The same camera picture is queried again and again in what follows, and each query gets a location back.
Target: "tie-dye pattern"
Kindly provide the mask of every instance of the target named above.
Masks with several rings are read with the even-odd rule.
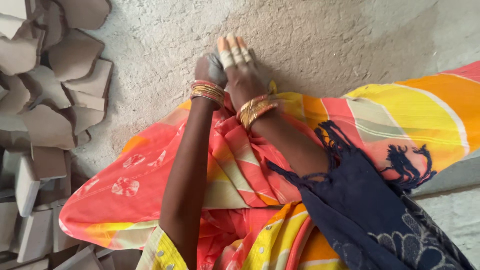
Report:
[[[390,145],[401,147],[422,176],[417,182],[421,184],[480,147],[479,82],[480,62],[476,62],[421,79],[362,86],[343,98],[292,92],[277,96],[284,100],[285,118],[319,145],[312,130],[318,123],[334,121],[378,171],[384,170],[385,179],[404,181],[405,175],[400,176],[387,159]],[[62,229],[75,238],[112,249],[143,248],[158,225],[162,195],[189,108],[189,101],[182,103],[134,136],[115,162],[77,190],[60,213]],[[423,145],[431,157],[431,168],[427,158],[415,153]],[[247,134],[231,111],[214,113],[198,268],[211,269],[218,258],[222,265],[235,266],[232,269],[341,267],[326,242],[313,234],[315,230],[308,230],[307,214],[291,219],[291,211],[300,205],[289,203],[300,200],[300,194],[267,168],[268,160],[289,170],[275,147]],[[275,223],[278,227],[272,222],[276,229],[264,234],[274,218],[282,221]],[[261,256],[253,254],[264,241],[268,245],[261,246]],[[308,256],[313,248],[315,254],[318,250],[322,254]]]

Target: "yellow stripe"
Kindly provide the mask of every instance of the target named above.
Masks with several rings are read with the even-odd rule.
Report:
[[[427,145],[433,170],[443,170],[464,156],[457,123],[431,97],[400,85],[363,86],[347,96],[368,98],[384,105],[418,147]]]

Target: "yellow blouse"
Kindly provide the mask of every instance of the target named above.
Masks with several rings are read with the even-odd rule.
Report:
[[[307,217],[302,203],[285,205],[260,231],[241,269],[286,269],[292,244]],[[298,269],[347,269],[313,222],[306,231],[305,243],[299,247],[302,250],[297,251]],[[167,234],[157,227],[148,239],[136,269],[184,270],[187,265]]]

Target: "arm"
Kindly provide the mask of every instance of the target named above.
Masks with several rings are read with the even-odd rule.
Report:
[[[239,110],[252,98],[267,92],[266,86],[259,79],[257,64],[246,53],[248,50],[241,37],[235,38],[229,34],[226,39],[219,38],[217,46],[220,60],[226,66],[230,98],[235,110]],[[233,53],[230,50],[238,47],[242,49],[243,56],[246,56],[244,61],[231,58]],[[278,112],[272,110],[260,116],[253,122],[252,130],[274,145],[299,176],[327,172],[328,159],[324,149],[286,122]],[[319,181],[322,179],[323,177],[313,178]]]
[[[195,79],[225,86],[222,78],[211,74],[211,55],[198,60]],[[159,225],[172,240],[189,269],[197,267],[197,243],[200,215],[205,196],[208,162],[208,138],[213,111],[218,105],[207,98],[192,99],[173,166],[162,199]]]
[[[269,111],[258,118],[252,130],[274,145],[299,176],[328,171],[324,149],[285,121],[277,111]]]

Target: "bangle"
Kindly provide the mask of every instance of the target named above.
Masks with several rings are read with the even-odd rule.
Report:
[[[192,83],[191,88],[192,94],[190,95],[190,99],[196,97],[208,98],[215,101],[221,108],[223,108],[225,92],[220,86],[208,81],[196,80]]]
[[[261,95],[247,101],[237,112],[237,120],[246,130],[250,130],[253,122],[269,110],[278,107],[278,102],[269,100],[268,95]]]

